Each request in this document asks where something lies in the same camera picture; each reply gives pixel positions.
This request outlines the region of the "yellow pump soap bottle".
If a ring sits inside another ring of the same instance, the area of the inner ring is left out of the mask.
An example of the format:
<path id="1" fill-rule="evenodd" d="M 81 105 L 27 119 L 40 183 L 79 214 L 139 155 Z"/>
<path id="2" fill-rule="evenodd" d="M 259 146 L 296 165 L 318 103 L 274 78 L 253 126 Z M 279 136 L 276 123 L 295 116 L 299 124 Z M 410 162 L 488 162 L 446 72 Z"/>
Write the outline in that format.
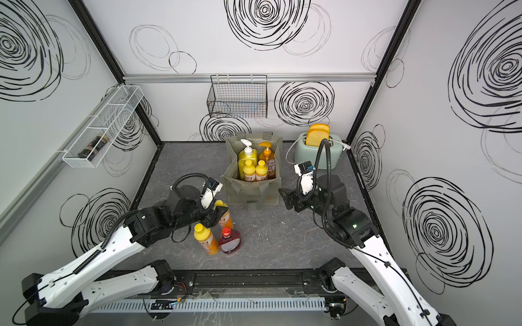
<path id="1" fill-rule="evenodd" d="M 252 147 L 251 141 L 247 139 L 241 139 L 240 142 L 245 145 L 245 148 L 238 154 L 238 170 L 240 180 L 245 180 L 243 169 L 246 165 L 246 162 L 250 160 L 254 168 L 256 168 L 258 165 L 258 154 L 257 150 Z"/>

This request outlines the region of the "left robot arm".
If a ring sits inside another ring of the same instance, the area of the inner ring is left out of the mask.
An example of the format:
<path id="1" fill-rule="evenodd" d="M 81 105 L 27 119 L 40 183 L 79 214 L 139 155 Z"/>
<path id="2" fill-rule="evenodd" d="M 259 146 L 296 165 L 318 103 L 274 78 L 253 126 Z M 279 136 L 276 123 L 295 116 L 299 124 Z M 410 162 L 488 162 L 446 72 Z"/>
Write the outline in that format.
<path id="1" fill-rule="evenodd" d="M 103 275 L 131 256 L 194 223 L 214 227 L 227 212 L 215 208 L 222 184 L 210 179 L 202 190 L 174 185 L 167 200 L 129 211 L 117 219 L 106 239 L 69 264 L 22 281 L 25 325 L 74 325 L 91 311 L 143 293 L 168 295 L 178 280 L 164 259 L 119 277 Z"/>

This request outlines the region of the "green fabric shopping bag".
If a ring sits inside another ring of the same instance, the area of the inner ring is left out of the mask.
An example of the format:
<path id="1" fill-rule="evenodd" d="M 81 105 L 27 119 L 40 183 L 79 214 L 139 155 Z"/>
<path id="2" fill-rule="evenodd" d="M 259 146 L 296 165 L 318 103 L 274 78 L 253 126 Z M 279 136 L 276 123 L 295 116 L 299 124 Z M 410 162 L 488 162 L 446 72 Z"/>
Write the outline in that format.
<path id="1" fill-rule="evenodd" d="M 260 143 L 268 141 L 275 153 L 276 178 L 265 181 L 247 182 L 239 179 L 238 155 L 246 147 L 241 140 L 252 142 L 253 148 L 260 151 Z M 239 134 L 226 138 L 226 150 L 230 164 L 222 175 L 223 189 L 226 194 L 225 203 L 255 211 L 266 206 L 277 206 L 280 203 L 279 189 L 282 186 L 281 179 L 281 149 L 283 138 L 273 133 Z"/>

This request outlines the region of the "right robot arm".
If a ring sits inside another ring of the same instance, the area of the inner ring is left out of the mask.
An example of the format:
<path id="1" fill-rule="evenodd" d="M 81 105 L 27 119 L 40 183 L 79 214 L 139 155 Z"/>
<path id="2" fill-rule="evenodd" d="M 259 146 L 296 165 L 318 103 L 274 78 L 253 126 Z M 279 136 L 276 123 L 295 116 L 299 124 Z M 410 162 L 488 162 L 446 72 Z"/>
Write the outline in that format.
<path id="1" fill-rule="evenodd" d="M 308 209 L 321 217 L 322 228 L 361 262 L 376 286 L 362 281 L 339 259 L 323 266 L 326 289 L 352 299 L 379 325 L 455 325 L 423 299 L 400 269 L 372 219 L 350 205 L 347 190 L 338 176 L 317 181 L 302 177 L 295 189 L 280 188 L 288 210 Z"/>

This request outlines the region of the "orange pump soap bottle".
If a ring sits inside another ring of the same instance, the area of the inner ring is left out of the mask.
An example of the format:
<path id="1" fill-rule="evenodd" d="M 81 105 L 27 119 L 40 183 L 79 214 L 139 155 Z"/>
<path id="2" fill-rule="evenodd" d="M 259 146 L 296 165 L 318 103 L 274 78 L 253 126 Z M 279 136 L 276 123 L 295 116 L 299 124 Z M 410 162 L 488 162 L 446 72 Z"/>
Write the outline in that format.
<path id="1" fill-rule="evenodd" d="M 276 159 L 275 154 L 273 150 L 271 149 L 272 143 L 269 141 L 263 141 L 259 143 L 259 146 L 261 146 L 262 151 L 259 154 L 259 161 L 264 161 L 265 165 L 268 168 L 267 177 L 268 179 L 274 179 L 276 178 Z"/>

